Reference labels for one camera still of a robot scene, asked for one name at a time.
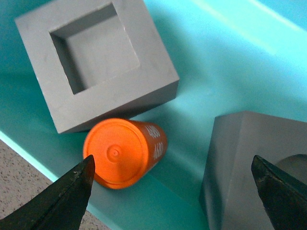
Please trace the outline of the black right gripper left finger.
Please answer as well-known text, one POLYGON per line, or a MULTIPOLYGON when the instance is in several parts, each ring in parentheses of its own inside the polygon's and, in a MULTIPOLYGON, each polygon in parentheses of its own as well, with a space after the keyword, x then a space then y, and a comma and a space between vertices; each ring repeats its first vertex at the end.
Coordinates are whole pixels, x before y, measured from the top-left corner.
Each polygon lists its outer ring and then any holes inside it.
POLYGON ((2 230, 77 230, 92 191, 92 155, 65 173, 28 203, 1 219, 2 230))

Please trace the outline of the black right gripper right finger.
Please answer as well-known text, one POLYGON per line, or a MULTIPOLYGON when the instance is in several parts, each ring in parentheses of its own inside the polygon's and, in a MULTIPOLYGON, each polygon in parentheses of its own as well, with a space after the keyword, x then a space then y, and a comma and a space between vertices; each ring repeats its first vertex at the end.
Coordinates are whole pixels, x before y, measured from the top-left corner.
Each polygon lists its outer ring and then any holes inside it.
POLYGON ((275 230, 307 228, 307 185, 259 155, 252 175, 266 214, 275 230))

